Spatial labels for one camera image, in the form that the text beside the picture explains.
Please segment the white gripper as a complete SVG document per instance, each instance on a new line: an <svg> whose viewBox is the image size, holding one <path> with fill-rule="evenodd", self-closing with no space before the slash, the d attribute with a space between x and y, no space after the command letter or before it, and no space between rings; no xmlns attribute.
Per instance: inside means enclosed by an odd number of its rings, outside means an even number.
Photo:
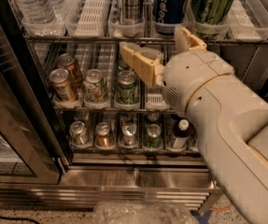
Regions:
<svg viewBox="0 0 268 224"><path fill-rule="evenodd" d="M206 43L187 28L177 25L174 32L179 53L163 66L164 55L131 42L120 42L122 59L149 87L162 85L162 98L183 117L190 98L209 81L232 75L233 67L216 53L206 51Z"/></svg>

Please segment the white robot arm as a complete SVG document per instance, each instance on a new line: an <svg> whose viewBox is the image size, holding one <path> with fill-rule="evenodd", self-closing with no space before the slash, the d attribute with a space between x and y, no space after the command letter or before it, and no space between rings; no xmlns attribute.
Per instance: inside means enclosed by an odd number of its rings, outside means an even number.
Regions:
<svg viewBox="0 0 268 224"><path fill-rule="evenodd" d="M239 213L250 224L268 224L268 104L186 28L176 27L175 41L167 63L130 42L121 43L120 54L194 125L206 166Z"/></svg>

